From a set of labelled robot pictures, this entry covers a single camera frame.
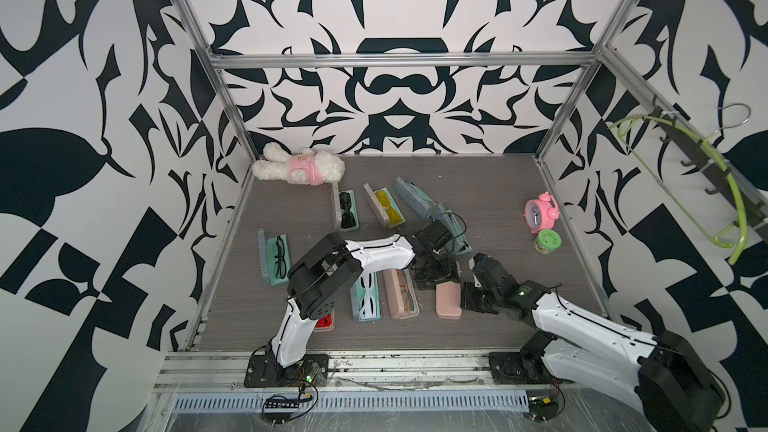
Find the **red object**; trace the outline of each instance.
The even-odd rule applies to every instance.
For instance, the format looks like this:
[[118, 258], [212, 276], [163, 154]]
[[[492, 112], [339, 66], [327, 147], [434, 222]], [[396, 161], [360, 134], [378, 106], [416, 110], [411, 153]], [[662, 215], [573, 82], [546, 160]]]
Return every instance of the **red object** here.
[[330, 314], [323, 317], [321, 320], [317, 321], [317, 324], [315, 324], [315, 332], [325, 332], [325, 331], [331, 331], [333, 330], [333, 327], [336, 325], [336, 321], [334, 321], [334, 315], [336, 314], [336, 311], [331, 312]]

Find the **black and white patterned wall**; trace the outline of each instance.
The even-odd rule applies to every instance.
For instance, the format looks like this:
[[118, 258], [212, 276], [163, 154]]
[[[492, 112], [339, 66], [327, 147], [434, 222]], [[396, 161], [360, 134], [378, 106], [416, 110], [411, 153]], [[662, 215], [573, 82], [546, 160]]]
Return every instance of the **black and white patterned wall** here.
[[533, 153], [578, 66], [228, 70], [256, 148]]
[[168, 0], [0, 0], [4, 430], [132, 430], [248, 158]]
[[714, 144], [768, 191], [768, 0], [640, 0], [614, 43], [670, 103], [709, 134], [753, 114]]
[[[618, 1], [190, 0], [224, 55], [591, 50]], [[230, 70], [225, 80], [256, 144], [531, 153], [576, 69]]]
[[[766, 0], [641, 0], [618, 48], [704, 133], [718, 127], [718, 104], [751, 104], [748, 125], [725, 130], [715, 143], [762, 189], [766, 6]], [[723, 112], [725, 125], [730, 112]], [[609, 129], [645, 113], [600, 70], [547, 157], [558, 196], [613, 311], [642, 330], [682, 334], [725, 381], [734, 403], [717, 429], [768, 427], [756, 379], [768, 377], [768, 245], [750, 230], [747, 249], [728, 265], [731, 250], [713, 245]], [[657, 127], [638, 124], [627, 140], [717, 234], [736, 218], [734, 208], [719, 194], [706, 194], [711, 184], [683, 166], [686, 156], [662, 138]], [[735, 230], [725, 236], [734, 243], [737, 237]]]

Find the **yellow glasses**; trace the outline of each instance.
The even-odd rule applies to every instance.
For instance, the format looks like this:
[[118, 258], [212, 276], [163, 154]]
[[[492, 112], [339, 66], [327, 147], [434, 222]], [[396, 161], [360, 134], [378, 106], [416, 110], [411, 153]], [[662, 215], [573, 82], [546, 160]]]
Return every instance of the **yellow glasses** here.
[[376, 196], [376, 198], [379, 199], [379, 204], [381, 204], [382, 207], [384, 207], [384, 209], [386, 210], [387, 217], [389, 217], [390, 226], [396, 226], [400, 222], [403, 222], [402, 216], [400, 216], [397, 210], [395, 210], [395, 208], [392, 207], [392, 204], [390, 203], [389, 197], [387, 196], [386, 192], [384, 192], [383, 190], [377, 190], [376, 192], [374, 192], [374, 195]]
[[408, 279], [406, 278], [406, 271], [397, 270], [397, 281], [400, 284], [400, 295], [402, 296], [403, 310], [406, 312], [413, 312], [413, 304], [411, 303], [411, 294], [408, 290]]

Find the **vent grille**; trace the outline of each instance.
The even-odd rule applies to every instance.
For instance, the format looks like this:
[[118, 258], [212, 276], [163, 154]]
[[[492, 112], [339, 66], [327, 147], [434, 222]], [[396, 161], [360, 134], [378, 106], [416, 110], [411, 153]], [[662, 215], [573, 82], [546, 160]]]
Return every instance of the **vent grille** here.
[[[260, 412], [273, 392], [178, 394], [177, 414]], [[300, 410], [309, 407], [302, 404]], [[420, 410], [506, 410], [528, 412], [524, 390], [392, 390], [320, 392], [314, 412], [413, 412]]]

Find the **black mounting plate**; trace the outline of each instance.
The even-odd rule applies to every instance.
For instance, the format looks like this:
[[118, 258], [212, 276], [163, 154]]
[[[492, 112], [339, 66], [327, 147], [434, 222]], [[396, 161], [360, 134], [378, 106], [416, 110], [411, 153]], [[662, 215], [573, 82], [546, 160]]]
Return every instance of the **black mounting plate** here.
[[328, 374], [328, 360], [326, 354], [307, 354], [299, 362], [286, 368], [279, 374], [274, 364], [269, 360], [267, 354], [254, 354], [248, 360], [248, 369], [245, 372], [243, 386], [245, 388], [274, 388], [274, 387], [298, 387], [299, 382], [296, 378], [299, 376], [299, 369], [304, 364], [317, 362], [320, 366], [320, 373], [317, 374], [312, 382], [317, 386], [325, 382]]
[[531, 384], [528, 373], [521, 366], [520, 352], [491, 352], [488, 365], [496, 384]]

